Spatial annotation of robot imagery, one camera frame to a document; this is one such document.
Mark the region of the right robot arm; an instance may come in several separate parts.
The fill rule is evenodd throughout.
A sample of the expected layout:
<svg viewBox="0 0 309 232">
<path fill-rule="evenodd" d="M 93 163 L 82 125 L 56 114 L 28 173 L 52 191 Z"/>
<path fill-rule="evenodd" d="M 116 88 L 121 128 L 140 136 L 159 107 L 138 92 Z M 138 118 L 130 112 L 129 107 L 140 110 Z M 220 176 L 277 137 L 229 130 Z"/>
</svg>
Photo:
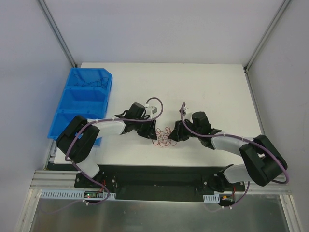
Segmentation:
<svg viewBox="0 0 309 232">
<path fill-rule="evenodd" d="M 273 143 L 265 136 L 241 138 L 228 135 L 211 126 L 204 112 L 195 112 L 191 119 L 181 118 L 169 139 L 180 142 L 191 137 L 198 138 L 204 147 L 223 150 L 243 159 L 243 164 L 230 164 L 208 179 L 208 187 L 213 191 L 224 192 L 238 182 L 253 181 L 259 186 L 276 182 L 280 174 L 285 174 L 288 165 Z"/>
</svg>

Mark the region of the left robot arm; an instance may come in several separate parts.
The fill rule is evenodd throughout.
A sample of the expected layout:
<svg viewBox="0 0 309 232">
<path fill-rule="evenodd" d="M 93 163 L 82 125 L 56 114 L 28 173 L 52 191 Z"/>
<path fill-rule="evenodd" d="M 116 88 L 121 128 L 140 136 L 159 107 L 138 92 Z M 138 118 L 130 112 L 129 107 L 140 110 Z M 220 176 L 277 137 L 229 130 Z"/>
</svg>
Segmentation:
<svg viewBox="0 0 309 232">
<path fill-rule="evenodd" d="M 99 166 L 91 157 L 96 140 L 131 131 L 136 131 L 143 138 L 156 140 L 156 120 L 152 119 L 156 112 L 155 106 L 135 102 L 128 110 L 107 121 L 75 116 L 58 136 L 56 146 L 68 161 L 75 163 L 86 174 L 85 182 L 91 188 L 97 188 L 101 185 L 102 176 L 98 174 Z"/>
</svg>

